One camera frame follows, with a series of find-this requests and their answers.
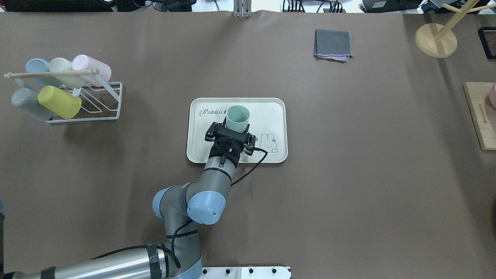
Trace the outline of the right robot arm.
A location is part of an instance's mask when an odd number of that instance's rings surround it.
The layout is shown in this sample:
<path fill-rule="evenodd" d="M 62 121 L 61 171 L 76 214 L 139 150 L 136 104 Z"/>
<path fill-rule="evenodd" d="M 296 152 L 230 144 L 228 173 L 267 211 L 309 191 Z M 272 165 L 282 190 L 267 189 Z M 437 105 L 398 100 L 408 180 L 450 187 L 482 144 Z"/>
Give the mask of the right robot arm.
<path fill-rule="evenodd" d="M 202 255 L 197 225 L 219 221 L 226 206 L 240 155 L 252 155 L 256 137 L 247 119 L 213 122 L 205 140 L 213 142 L 198 181 L 171 186 L 156 193 L 152 208 L 166 226 L 159 244 L 121 248 L 90 261 L 34 274 L 1 272 L 2 279 L 198 279 Z"/>

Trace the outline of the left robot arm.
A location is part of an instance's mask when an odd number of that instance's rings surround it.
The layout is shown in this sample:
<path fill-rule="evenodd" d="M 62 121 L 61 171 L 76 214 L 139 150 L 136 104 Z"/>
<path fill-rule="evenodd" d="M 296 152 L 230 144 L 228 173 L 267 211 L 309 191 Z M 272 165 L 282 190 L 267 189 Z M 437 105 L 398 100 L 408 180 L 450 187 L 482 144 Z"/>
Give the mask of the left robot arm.
<path fill-rule="evenodd" d="M 5 221 L 5 206 L 2 200 L 0 200 L 0 220 L 1 222 Z"/>

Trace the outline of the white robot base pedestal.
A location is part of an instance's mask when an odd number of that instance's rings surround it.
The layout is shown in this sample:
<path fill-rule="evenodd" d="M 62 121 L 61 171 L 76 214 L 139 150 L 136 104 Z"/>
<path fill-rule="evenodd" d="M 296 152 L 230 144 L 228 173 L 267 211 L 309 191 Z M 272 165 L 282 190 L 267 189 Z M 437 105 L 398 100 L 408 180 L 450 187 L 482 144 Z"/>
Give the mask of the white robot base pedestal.
<path fill-rule="evenodd" d="M 291 279 L 291 268 L 284 266 L 205 267 L 201 279 Z"/>

